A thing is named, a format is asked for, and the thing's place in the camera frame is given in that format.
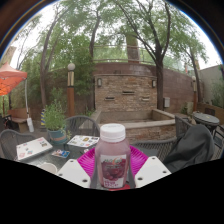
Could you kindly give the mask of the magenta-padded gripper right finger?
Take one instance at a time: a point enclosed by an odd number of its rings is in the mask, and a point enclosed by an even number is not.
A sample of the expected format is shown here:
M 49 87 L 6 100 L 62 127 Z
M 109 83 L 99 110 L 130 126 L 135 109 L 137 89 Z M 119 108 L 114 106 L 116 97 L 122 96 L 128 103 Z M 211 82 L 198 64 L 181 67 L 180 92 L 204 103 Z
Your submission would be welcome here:
M 155 149 L 131 146 L 128 182 L 131 188 L 140 188 L 171 174 L 157 157 Z

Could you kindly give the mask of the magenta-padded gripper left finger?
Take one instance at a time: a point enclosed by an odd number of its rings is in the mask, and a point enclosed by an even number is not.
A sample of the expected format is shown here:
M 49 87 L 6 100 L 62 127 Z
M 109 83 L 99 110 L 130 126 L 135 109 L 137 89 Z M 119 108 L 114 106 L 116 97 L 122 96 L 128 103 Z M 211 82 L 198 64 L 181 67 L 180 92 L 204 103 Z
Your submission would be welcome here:
M 98 181 L 95 170 L 95 149 L 90 149 L 78 159 L 69 159 L 57 175 L 78 186 L 95 189 Z

